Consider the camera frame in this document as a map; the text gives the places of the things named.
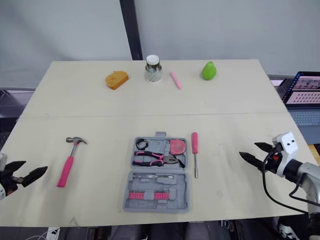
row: gray tool case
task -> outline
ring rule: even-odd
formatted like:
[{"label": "gray tool case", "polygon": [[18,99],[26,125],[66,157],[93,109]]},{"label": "gray tool case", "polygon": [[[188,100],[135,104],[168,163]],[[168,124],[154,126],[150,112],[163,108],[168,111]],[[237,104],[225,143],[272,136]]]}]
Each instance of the gray tool case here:
[{"label": "gray tool case", "polygon": [[[136,155],[141,152],[136,147],[139,139],[145,139],[148,146],[144,151],[175,157],[187,167],[188,144],[185,138],[166,137],[165,132],[156,132],[155,137],[137,137],[133,143],[131,166],[125,187],[123,210],[127,212],[186,213],[189,211],[189,184],[185,168],[178,163],[162,166],[140,166],[135,162],[150,163],[154,157]],[[183,154],[170,154],[170,140],[182,140],[185,143]]]}]

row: pink hammer handle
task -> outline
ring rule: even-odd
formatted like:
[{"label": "pink hammer handle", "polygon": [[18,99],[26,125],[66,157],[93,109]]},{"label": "pink hammer handle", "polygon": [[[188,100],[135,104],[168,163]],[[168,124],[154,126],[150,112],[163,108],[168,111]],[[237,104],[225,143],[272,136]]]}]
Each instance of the pink hammer handle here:
[{"label": "pink hammer handle", "polygon": [[191,135],[191,143],[192,143],[192,153],[198,153],[198,133],[194,132]]},{"label": "pink hammer handle", "polygon": [[57,187],[64,188],[66,186],[68,176],[72,167],[72,164],[74,163],[74,157],[69,156],[68,159],[64,163],[64,167],[62,169],[62,173],[60,176],[60,179],[58,181]]}]

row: jar lid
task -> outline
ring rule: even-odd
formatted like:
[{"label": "jar lid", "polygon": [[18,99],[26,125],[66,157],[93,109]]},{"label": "jar lid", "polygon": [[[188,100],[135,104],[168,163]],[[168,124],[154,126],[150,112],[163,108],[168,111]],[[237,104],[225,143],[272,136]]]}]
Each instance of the jar lid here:
[{"label": "jar lid", "polygon": [[159,63],[159,56],[158,55],[146,56],[146,63],[150,65],[157,65]]}]

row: green toy fruit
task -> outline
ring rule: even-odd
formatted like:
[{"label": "green toy fruit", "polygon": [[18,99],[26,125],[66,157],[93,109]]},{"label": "green toy fruit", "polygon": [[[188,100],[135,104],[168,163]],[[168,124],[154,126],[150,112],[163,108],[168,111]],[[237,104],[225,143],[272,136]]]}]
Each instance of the green toy fruit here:
[{"label": "green toy fruit", "polygon": [[212,61],[208,63],[202,69],[201,75],[205,80],[211,80],[217,74],[217,69]]}]

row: laptop screen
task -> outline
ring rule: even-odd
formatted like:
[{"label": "laptop screen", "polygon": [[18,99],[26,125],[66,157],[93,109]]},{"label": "laptop screen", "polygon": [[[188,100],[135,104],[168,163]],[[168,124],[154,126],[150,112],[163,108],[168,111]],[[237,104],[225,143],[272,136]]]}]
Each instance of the laptop screen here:
[{"label": "laptop screen", "polygon": [[320,72],[299,71],[282,100],[287,107],[320,108]]}]

